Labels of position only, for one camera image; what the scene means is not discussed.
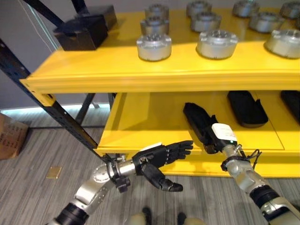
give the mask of black metal upright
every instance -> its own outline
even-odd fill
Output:
[[[50,116],[59,122],[67,131],[69,131],[77,140],[84,144],[95,155],[101,158],[93,149],[97,148],[97,143],[81,127],[81,125],[67,113],[58,102],[52,106],[43,106],[30,91],[19,81],[30,75],[26,67],[16,58],[10,49],[0,39],[0,69],[29,97],[31,97],[40,107],[42,107]]]
[[[25,1],[28,5],[33,7],[40,14],[42,14],[47,20],[49,20],[55,26],[59,27],[62,23],[64,23],[55,13],[53,13],[41,1],[39,0],[23,0],[23,1]]]
[[[77,13],[86,8],[84,0],[72,0],[72,3]]]

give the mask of black padded object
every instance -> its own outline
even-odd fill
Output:
[[[227,95],[238,123],[246,128],[258,128],[268,122],[260,100],[254,100],[246,90],[230,91]]]
[[[283,90],[281,91],[280,96],[287,108],[300,124],[300,91]]]
[[[204,144],[209,145],[212,139],[206,134],[205,129],[211,127],[212,124],[218,123],[216,116],[210,117],[205,109],[195,103],[185,103],[183,112],[193,128],[197,138]]]

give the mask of black box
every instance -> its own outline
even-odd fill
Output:
[[[113,5],[83,8],[75,17],[92,17],[103,15],[108,30],[117,22]]]
[[[65,51],[96,50],[107,37],[102,15],[69,20],[53,32]]]

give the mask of perforated metal bracket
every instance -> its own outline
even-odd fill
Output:
[[[59,124],[69,131],[77,140],[84,144],[97,157],[101,158],[94,149],[97,143],[90,135],[68,114],[61,105],[55,100],[55,96],[40,94],[30,88],[30,91],[20,82],[30,75],[29,70],[16,58],[5,43],[0,39],[0,69],[21,88],[38,106],[42,107]]]

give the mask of white wall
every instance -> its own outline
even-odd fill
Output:
[[[74,17],[71,0],[41,0],[59,18],[66,21]],[[257,0],[262,7],[280,8],[290,0]],[[87,6],[113,4],[116,12],[142,11],[152,3],[167,4],[172,8],[185,8],[189,0],[85,0]],[[232,8],[236,0],[208,0],[214,8]],[[42,16],[50,33],[55,28]],[[26,3],[22,0],[0,0],[0,38],[17,58],[33,72],[55,50],[42,31]],[[84,94],[56,95],[61,104],[79,104]],[[97,94],[96,102],[107,102],[106,94]],[[0,71],[0,109],[35,106],[10,79]]]

